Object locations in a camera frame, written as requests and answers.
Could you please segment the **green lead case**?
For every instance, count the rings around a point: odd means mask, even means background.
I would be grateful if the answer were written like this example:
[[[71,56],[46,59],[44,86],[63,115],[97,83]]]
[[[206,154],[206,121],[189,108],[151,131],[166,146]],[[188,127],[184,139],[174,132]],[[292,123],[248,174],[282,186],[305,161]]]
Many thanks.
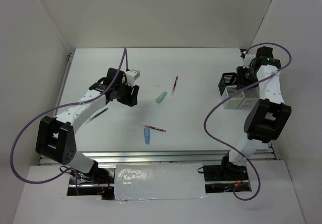
[[[156,98],[156,102],[158,103],[158,104],[160,104],[163,100],[164,100],[164,98],[166,97],[168,95],[168,93],[166,92],[166,91],[164,91],[164,92],[162,92],[157,98]]]

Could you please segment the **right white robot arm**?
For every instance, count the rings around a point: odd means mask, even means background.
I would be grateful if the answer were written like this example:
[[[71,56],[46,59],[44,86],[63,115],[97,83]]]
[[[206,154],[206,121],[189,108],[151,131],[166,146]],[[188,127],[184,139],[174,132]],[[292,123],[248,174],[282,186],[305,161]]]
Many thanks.
[[[225,109],[252,107],[244,124],[246,135],[222,158],[219,173],[225,180],[243,172],[255,151],[280,136],[292,112],[281,95],[281,62],[274,58],[273,49],[263,46],[242,58],[243,66],[223,73],[218,84]]]

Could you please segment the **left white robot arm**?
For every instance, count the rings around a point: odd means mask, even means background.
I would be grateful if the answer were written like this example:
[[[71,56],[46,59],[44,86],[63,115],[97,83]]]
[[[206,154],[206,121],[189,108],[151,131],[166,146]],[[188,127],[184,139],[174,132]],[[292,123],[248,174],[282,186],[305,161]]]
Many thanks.
[[[41,119],[36,141],[36,152],[55,162],[81,172],[88,183],[99,178],[98,163],[76,149],[75,134],[98,110],[116,100],[123,105],[137,105],[140,77],[137,70],[108,69],[107,75],[89,87],[76,105],[54,117]]]

